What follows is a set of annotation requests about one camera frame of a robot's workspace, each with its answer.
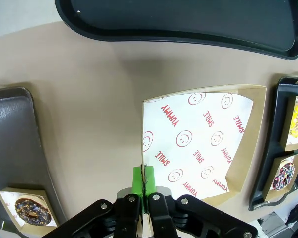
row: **bolt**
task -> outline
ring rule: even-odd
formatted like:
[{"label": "bolt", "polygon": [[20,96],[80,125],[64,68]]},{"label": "bolt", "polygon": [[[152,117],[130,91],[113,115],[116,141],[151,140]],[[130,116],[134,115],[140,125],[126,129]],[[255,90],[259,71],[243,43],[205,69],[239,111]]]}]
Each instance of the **bolt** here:
[{"label": "bolt", "polygon": [[188,201],[186,198],[183,198],[183,199],[181,199],[181,203],[182,203],[183,205],[186,205],[186,204],[189,203],[189,201]]},{"label": "bolt", "polygon": [[128,198],[128,201],[130,201],[130,202],[133,202],[134,200],[135,200],[135,198],[132,197],[132,196],[130,196],[130,197]]},{"label": "bolt", "polygon": [[245,232],[244,233],[244,238],[252,238],[252,233],[251,232]]},{"label": "bolt", "polygon": [[159,200],[160,199],[160,196],[158,194],[155,194],[153,197],[152,197],[155,201]]},{"label": "bolt", "polygon": [[105,203],[103,203],[100,207],[101,207],[101,209],[103,209],[103,210],[107,209],[107,205],[106,205]]}]

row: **black tray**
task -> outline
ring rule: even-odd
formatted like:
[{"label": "black tray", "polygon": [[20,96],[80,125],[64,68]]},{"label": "black tray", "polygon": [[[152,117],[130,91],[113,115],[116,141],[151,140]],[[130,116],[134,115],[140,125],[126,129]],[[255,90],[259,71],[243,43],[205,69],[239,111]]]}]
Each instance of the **black tray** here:
[{"label": "black tray", "polygon": [[284,127],[284,121],[286,117],[287,104],[290,97],[298,96],[298,77],[283,77],[280,79],[277,86],[276,94],[274,95],[275,111],[273,119],[271,121],[270,130],[268,132],[266,148],[264,151],[260,171],[258,173],[255,187],[253,189],[249,210],[253,211],[263,206],[276,206],[283,202],[288,194],[298,189],[298,175],[295,179],[295,183],[291,190],[284,194],[284,196],[277,202],[265,202],[263,199],[262,191],[267,181],[269,172],[271,170],[273,161],[277,157],[286,155],[298,154],[298,150],[284,151],[284,148],[280,145],[280,138]]},{"label": "black tray", "polygon": [[[58,222],[66,221],[42,150],[32,97],[24,88],[0,89],[0,190],[6,187],[45,190]],[[25,237],[1,201],[0,229]]]},{"label": "black tray", "polygon": [[298,0],[55,0],[62,20],[102,41],[171,41],[298,57]]}]

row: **small cardboard box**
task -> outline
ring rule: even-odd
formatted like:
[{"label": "small cardboard box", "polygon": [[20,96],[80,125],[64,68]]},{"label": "small cardboard box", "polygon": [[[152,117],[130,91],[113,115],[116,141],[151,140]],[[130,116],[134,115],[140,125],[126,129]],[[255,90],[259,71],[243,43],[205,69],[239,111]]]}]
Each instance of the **small cardboard box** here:
[{"label": "small cardboard box", "polygon": [[296,99],[298,99],[298,96],[297,97],[291,97],[288,100],[288,104],[287,104],[287,112],[286,112],[286,117],[285,117],[285,123],[284,123],[284,128],[283,128],[283,132],[282,132],[282,136],[281,136],[281,140],[280,140],[280,144],[285,149],[285,151],[292,151],[292,150],[297,150],[298,149],[298,143],[296,143],[296,144],[287,144]]},{"label": "small cardboard box", "polygon": [[203,199],[204,202],[212,206],[218,206],[227,200],[238,195],[244,186],[244,182],[248,171],[250,169],[252,159],[254,156],[255,148],[257,145],[259,132],[262,124],[262,118],[264,114],[264,106],[266,100],[266,87],[260,85],[247,85],[247,84],[238,84],[238,85],[225,85],[225,86],[215,86],[208,88],[199,88],[194,90],[188,90],[173,94],[168,94],[160,96],[153,99],[158,99],[161,97],[172,96],[176,94],[189,94],[189,93],[232,93],[239,94],[246,98],[251,99],[253,104],[253,109],[247,124],[246,131],[244,133],[243,139],[239,145],[237,153],[234,157],[234,160],[226,174],[226,181],[228,184],[229,192],[209,197]]},{"label": "small cardboard box", "polygon": [[[1,192],[12,192],[12,193],[22,193],[26,195],[31,195],[31,196],[37,196],[39,198],[43,198],[44,202],[48,206],[48,209],[51,213],[51,216],[53,220],[56,223],[56,226],[34,226],[28,223],[25,223],[23,226],[21,226],[18,221],[15,219],[15,217],[11,214],[8,205],[5,203]],[[13,224],[15,227],[25,236],[30,237],[30,238],[39,238],[45,236],[47,233],[51,232],[58,226],[58,222],[56,220],[56,217],[51,209],[51,205],[49,203],[49,200],[47,198],[47,195],[45,191],[42,190],[27,190],[27,189],[16,189],[16,188],[5,188],[0,191],[0,201],[2,202],[6,212],[8,213],[9,217],[11,218]]]},{"label": "small cardboard box", "polygon": [[271,169],[268,179],[267,179],[267,183],[263,190],[263,198],[264,198],[265,202],[271,201],[275,198],[278,198],[291,190],[291,188],[296,180],[297,174],[298,174],[298,154],[293,155],[293,157],[294,157],[293,164],[295,167],[295,172],[294,172],[294,176],[293,176],[291,182],[283,190],[280,190],[280,191],[270,190],[272,183],[274,181],[274,178],[276,176],[276,173],[279,172],[281,162],[283,160],[291,158],[291,157],[292,156],[283,156],[283,157],[276,158],[274,160],[272,169]]}]

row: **chocolate donut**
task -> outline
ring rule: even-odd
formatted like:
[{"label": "chocolate donut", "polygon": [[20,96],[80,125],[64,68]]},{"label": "chocolate donut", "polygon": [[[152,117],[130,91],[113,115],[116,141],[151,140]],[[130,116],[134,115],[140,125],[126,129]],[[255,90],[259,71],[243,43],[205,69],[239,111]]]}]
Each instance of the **chocolate donut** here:
[{"label": "chocolate donut", "polygon": [[292,162],[284,164],[279,174],[274,178],[273,190],[280,191],[283,190],[292,180],[295,172],[295,167]]},{"label": "chocolate donut", "polygon": [[15,210],[26,223],[35,226],[46,226],[52,219],[47,208],[28,198],[17,200],[15,202]]}]

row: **table surface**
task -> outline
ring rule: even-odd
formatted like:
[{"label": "table surface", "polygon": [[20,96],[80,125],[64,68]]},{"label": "table surface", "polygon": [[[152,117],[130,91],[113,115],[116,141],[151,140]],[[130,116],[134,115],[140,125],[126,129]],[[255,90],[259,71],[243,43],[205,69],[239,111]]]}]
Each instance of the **table surface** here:
[{"label": "table surface", "polygon": [[248,211],[266,141],[272,86],[298,75],[288,61],[241,50],[166,42],[101,42],[63,22],[0,37],[0,85],[34,98],[51,176],[68,218],[98,199],[116,200],[141,163],[142,100],[226,84],[268,87],[263,126],[241,194],[219,209],[246,222],[277,207]]}]

